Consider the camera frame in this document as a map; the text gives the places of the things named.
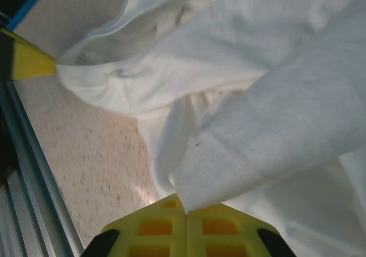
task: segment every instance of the laundry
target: laundry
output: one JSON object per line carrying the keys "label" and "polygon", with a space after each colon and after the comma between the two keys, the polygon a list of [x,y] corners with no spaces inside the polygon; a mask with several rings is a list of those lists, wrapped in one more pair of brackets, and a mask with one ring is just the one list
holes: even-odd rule
{"label": "laundry", "polygon": [[298,256],[366,256],[362,151],[336,159],[366,144],[365,27],[366,0],[126,0],[57,70],[138,120],[161,197],[229,200]]}

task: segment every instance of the aluminum rail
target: aluminum rail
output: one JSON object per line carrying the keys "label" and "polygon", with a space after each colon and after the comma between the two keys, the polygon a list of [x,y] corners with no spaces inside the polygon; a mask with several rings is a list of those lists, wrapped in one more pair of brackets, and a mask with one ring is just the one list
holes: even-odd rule
{"label": "aluminum rail", "polygon": [[0,84],[0,109],[19,160],[0,184],[0,256],[80,256],[84,246],[12,82]]}

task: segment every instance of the speckled floor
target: speckled floor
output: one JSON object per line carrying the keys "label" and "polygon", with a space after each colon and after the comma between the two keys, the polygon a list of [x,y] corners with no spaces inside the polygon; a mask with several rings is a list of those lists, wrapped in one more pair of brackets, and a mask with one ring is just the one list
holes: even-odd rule
{"label": "speckled floor", "polygon": [[[40,0],[15,30],[53,56],[113,18],[123,0]],[[82,103],[57,77],[16,83],[82,240],[157,199],[136,122]]]}

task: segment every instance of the white cloth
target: white cloth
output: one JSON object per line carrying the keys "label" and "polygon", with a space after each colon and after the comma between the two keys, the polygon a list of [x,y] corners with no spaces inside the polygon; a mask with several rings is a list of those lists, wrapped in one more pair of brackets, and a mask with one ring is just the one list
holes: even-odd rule
{"label": "white cloth", "polygon": [[298,256],[366,256],[362,148],[309,168],[366,143],[366,0],[340,14],[352,1],[126,0],[58,74],[138,119],[161,196],[189,211],[247,192],[227,204]]}

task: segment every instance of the yellow plastic part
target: yellow plastic part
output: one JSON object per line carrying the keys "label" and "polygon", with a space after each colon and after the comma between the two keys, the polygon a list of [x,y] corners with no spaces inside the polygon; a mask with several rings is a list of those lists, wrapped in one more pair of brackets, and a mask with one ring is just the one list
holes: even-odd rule
{"label": "yellow plastic part", "polygon": [[56,73],[54,58],[27,40],[5,29],[1,32],[15,40],[13,55],[13,80],[42,77]]}
{"label": "yellow plastic part", "polygon": [[258,229],[271,225],[224,204],[184,213],[171,195],[108,224],[120,232],[108,257],[270,257]]}

